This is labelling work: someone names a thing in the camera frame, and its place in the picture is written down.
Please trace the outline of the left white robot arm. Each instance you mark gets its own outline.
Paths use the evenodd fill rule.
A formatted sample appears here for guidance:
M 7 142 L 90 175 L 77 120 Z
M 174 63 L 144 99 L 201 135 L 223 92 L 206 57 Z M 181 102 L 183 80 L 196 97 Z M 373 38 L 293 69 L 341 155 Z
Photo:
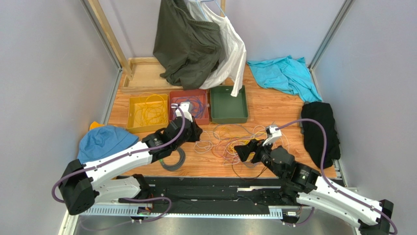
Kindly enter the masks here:
M 119 175 L 158 162 L 186 142 L 199 141 L 202 131 L 194 118 L 177 117 L 166 128 L 102 160 L 84 164 L 73 160 L 53 186 L 62 196 L 56 201 L 65 204 L 70 215 L 78 215 L 97 203 L 132 200 L 147 188 L 144 177 L 136 174 L 120 179 Z

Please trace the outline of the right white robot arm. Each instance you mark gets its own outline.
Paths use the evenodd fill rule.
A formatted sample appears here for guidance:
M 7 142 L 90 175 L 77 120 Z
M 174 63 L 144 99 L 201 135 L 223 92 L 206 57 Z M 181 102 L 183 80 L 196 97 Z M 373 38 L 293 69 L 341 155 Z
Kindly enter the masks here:
M 282 146 L 275 149 L 252 139 L 234 146 L 241 161 L 262 163 L 282 180 L 279 199 L 287 205 L 303 204 L 324 211 L 356 227 L 363 235 L 388 235 L 393 203 L 372 200 L 325 179 L 315 169 L 295 160 Z

